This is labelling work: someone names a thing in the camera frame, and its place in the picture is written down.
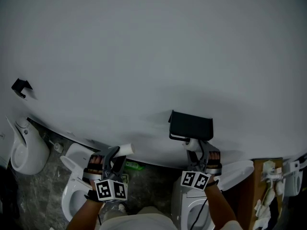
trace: urinal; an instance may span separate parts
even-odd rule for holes
[[[12,167],[22,174],[37,174],[45,166],[49,157],[49,149],[38,131],[25,118],[12,124],[14,143],[11,152]]]

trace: white tube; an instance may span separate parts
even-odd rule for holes
[[[134,154],[134,152],[135,152],[135,148],[134,148],[134,145],[132,143],[125,144],[125,145],[120,145],[119,146],[119,151],[114,156],[114,158],[121,157],[121,156],[128,156],[128,155]]]
[[[184,142],[182,145],[185,150],[189,151],[198,151],[201,149],[198,140],[196,139],[190,139],[189,142]]]

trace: cable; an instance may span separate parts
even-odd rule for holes
[[[193,229],[193,227],[194,227],[195,223],[197,222],[198,218],[200,217],[201,212],[202,212],[202,209],[203,209],[203,207],[205,206],[205,204],[206,204],[207,200],[208,200],[208,199],[206,199],[206,200],[205,200],[205,202],[203,203],[203,205],[202,205],[202,207],[201,207],[201,210],[199,211],[198,216],[196,217],[196,220],[194,221],[194,223],[193,223],[192,227],[190,228],[190,230],[192,230],[192,229]]]
[[[203,159],[203,157],[205,156],[205,152],[204,152],[204,150],[203,150],[203,148],[202,148],[201,140],[198,140],[198,144],[199,144],[199,145],[200,145],[200,147],[201,147],[202,156],[201,156],[201,159],[200,159],[200,160],[202,160],[202,159]]]
[[[100,223],[100,226],[101,226],[101,220],[100,220],[100,216],[99,216],[99,214],[98,214],[98,220],[99,220],[99,223]]]

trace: white toilet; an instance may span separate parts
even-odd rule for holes
[[[94,152],[73,143],[65,156],[61,156],[63,164],[71,170],[71,176],[62,194],[62,210],[68,221],[77,213],[85,203],[88,191],[92,187],[82,181],[83,169],[87,167],[89,159]]]
[[[239,161],[223,166],[222,175],[217,176],[218,187],[226,191],[246,179],[254,171],[252,161]],[[180,186],[181,177],[174,183],[171,203],[171,215],[179,230],[189,230],[207,199],[203,191]],[[210,217],[206,202],[193,230],[213,230],[214,223]]]
[[[11,151],[12,167],[22,174],[39,173],[49,157],[49,149],[38,131],[25,118],[15,124],[6,117],[14,131],[14,143]]]

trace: black clip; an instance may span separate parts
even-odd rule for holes
[[[25,98],[25,95],[21,93],[21,91],[23,91],[24,88],[28,88],[32,90],[32,87],[28,81],[23,81],[20,79],[17,79],[16,82],[12,86],[12,90],[14,90],[15,93],[21,98]]]

